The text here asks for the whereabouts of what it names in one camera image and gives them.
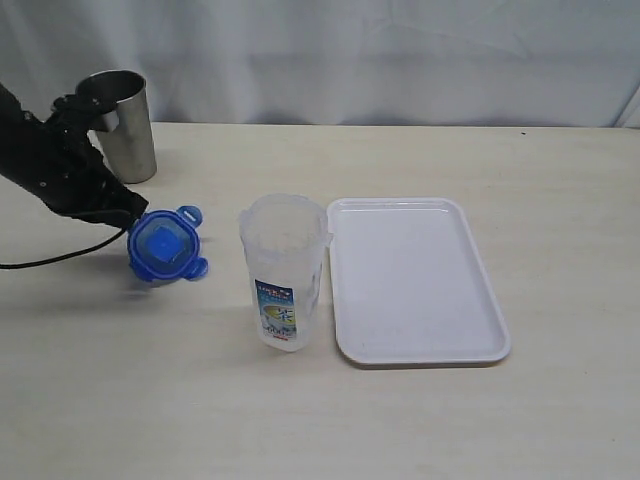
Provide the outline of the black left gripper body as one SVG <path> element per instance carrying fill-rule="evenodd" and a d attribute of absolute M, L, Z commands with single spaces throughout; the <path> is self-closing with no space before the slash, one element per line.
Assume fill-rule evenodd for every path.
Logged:
<path fill-rule="evenodd" d="M 117 189 L 124 186 L 106 167 L 88 137 L 96 116 L 91 97 L 69 94 L 57 98 L 44 122 L 50 141 L 47 167 L 53 179 L 41 189 L 54 213 L 87 223 L 119 223 Z"/>

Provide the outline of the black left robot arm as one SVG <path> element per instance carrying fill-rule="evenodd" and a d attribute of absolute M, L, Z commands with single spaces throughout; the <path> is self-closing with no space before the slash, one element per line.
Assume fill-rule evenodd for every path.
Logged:
<path fill-rule="evenodd" d="M 69 94 L 41 121 L 2 88 L 1 176 L 59 216 L 129 229 L 148 201 L 121 183 L 88 137 L 115 129 L 115 109 L 109 98 Z"/>

